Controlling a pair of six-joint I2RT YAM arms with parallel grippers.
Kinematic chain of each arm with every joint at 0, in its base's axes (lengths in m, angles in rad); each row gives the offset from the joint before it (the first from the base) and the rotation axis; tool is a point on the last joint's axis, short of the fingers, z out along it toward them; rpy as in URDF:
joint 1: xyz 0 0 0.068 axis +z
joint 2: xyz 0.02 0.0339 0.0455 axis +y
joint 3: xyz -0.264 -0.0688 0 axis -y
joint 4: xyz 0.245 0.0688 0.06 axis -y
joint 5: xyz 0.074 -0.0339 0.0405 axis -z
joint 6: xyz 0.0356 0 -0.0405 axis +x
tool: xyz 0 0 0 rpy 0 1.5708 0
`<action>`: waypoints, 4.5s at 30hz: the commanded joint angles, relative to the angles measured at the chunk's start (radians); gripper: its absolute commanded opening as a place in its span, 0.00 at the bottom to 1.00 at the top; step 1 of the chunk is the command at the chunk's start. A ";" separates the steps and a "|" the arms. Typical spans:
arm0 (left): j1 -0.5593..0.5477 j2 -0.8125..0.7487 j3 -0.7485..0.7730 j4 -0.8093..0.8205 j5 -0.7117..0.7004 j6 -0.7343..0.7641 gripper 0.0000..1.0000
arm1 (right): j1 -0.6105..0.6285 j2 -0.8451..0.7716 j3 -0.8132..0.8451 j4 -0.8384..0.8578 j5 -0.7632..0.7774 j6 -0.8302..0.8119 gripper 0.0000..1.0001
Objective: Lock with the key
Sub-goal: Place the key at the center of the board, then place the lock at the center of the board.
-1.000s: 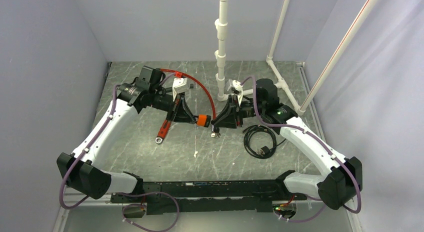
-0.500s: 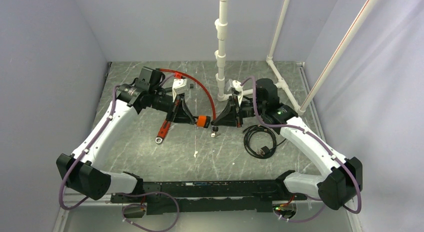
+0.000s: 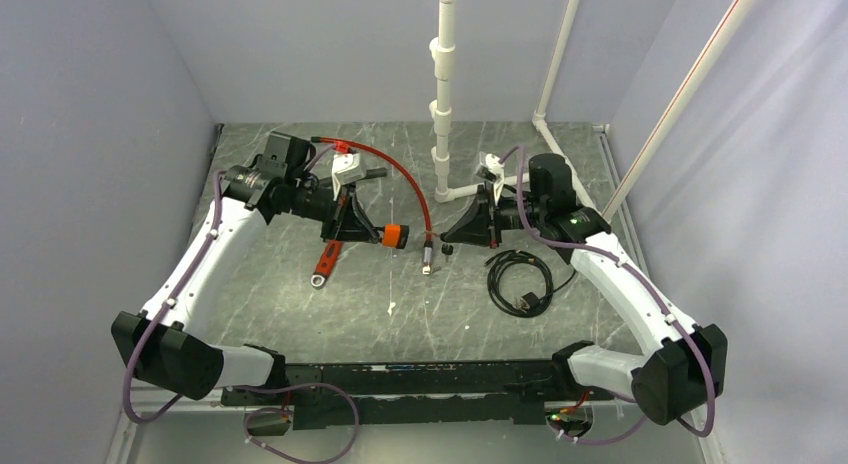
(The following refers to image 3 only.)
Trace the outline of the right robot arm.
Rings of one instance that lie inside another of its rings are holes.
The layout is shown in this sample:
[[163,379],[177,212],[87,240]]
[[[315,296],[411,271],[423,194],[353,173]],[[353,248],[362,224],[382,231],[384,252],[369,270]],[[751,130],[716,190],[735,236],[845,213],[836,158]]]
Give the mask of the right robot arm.
[[551,385],[574,399],[588,387],[628,400],[658,425],[679,422],[705,437],[723,392],[728,339],[715,324],[700,325],[652,283],[596,209],[573,187],[571,166],[558,154],[520,158],[528,182],[507,190],[506,160],[483,153],[482,178],[465,214],[441,236],[445,243],[496,248],[506,231],[521,230],[554,250],[593,284],[631,331],[639,353],[581,341],[552,358]]

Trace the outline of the orange padlock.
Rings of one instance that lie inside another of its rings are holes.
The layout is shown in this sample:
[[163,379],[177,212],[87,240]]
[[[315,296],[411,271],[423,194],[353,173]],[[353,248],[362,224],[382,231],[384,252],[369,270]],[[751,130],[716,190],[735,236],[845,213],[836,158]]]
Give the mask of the orange padlock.
[[407,225],[387,224],[382,229],[380,244],[391,249],[404,249],[410,229]]

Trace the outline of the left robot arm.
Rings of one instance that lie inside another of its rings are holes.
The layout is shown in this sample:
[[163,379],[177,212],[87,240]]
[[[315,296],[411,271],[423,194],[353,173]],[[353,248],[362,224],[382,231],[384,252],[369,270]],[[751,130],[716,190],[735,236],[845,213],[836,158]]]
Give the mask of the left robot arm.
[[139,311],[122,311],[111,325],[126,366],[124,408],[132,406],[134,381],[192,400],[244,386],[264,404],[285,395],[284,355],[213,345],[203,336],[224,285],[279,215],[321,223],[324,241],[404,243],[404,227],[374,226],[356,201],[355,186],[368,176],[366,150],[341,139],[272,133],[251,162],[214,173],[209,210],[183,257]]

